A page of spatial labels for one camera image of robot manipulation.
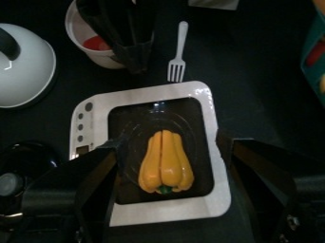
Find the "yellow bell pepper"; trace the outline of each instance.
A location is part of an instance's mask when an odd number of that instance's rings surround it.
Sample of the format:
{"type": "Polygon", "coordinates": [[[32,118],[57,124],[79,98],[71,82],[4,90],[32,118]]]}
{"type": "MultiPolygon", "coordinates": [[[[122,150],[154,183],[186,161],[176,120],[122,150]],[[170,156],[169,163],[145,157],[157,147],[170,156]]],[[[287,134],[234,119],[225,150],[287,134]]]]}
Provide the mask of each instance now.
{"type": "Polygon", "coordinates": [[[181,192],[194,181],[182,137],[169,130],[155,133],[149,140],[146,155],[141,164],[138,184],[147,193],[181,192]]]}

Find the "dark surface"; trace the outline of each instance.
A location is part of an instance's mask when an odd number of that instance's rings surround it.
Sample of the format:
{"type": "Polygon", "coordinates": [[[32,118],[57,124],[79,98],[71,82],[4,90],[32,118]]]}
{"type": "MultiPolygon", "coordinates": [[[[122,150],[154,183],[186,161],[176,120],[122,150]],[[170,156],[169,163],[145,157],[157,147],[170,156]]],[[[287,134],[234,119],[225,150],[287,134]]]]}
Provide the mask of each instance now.
{"type": "MultiPolygon", "coordinates": [[[[301,48],[315,17],[311,0],[241,0],[237,11],[182,8],[165,0],[146,74],[98,66],[65,31],[70,0],[0,0],[0,23],[35,32],[58,54],[54,89],[34,106],[0,110],[0,148],[40,140],[69,158],[71,115],[98,93],[168,84],[177,29],[189,22],[185,80],[213,90],[218,126],[244,137],[325,159],[325,113],[300,69],[301,48]]],[[[113,242],[252,242],[246,211],[232,183],[233,204],[220,218],[111,229],[113,242]]]]}

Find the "white kettle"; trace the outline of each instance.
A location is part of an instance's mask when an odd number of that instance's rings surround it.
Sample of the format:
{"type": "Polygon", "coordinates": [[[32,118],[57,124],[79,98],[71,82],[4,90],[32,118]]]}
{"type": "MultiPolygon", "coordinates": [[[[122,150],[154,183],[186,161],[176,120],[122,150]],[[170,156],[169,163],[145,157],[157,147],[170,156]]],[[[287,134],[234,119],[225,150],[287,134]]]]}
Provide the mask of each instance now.
{"type": "Polygon", "coordinates": [[[50,44],[28,29],[0,24],[0,108],[35,103],[53,86],[55,73],[50,44]]]}

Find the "white plastic fork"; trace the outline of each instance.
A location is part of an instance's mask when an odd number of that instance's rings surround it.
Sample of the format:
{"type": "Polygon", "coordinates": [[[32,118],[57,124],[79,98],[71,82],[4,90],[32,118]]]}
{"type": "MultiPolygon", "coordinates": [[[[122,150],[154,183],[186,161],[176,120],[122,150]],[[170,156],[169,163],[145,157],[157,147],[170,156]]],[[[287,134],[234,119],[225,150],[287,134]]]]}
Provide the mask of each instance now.
{"type": "Polygon", "coordinates": [[[186,62],[182,59],[185,44],[188,38],[188,22],[182,21],[178,26],[178,49],[177,56],[169,62],[168,67],[168,80],[170,82],[181,82],[184,80],[185,71],[186,71],[186,62]]]}

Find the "black tray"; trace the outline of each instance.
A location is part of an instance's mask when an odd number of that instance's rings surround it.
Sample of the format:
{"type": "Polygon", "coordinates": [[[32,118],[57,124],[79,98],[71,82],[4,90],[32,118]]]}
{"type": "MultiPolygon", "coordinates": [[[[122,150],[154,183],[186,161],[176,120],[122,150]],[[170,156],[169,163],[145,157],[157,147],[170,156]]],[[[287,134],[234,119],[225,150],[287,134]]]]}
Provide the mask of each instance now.
{"type": "Polygon", "coordinates": [[[129,151],[117,203],[130,204],[205,196],[213,190],[213,168],[201,103],[189,97],[119,106],[109,114],[110,139],[129,137],[129,151]],[[138,171],[147,150],[147,141],[157,131],[168,129],[184,139],[194,183],[188,191],[149,194],[138,186],[138,171]]]}

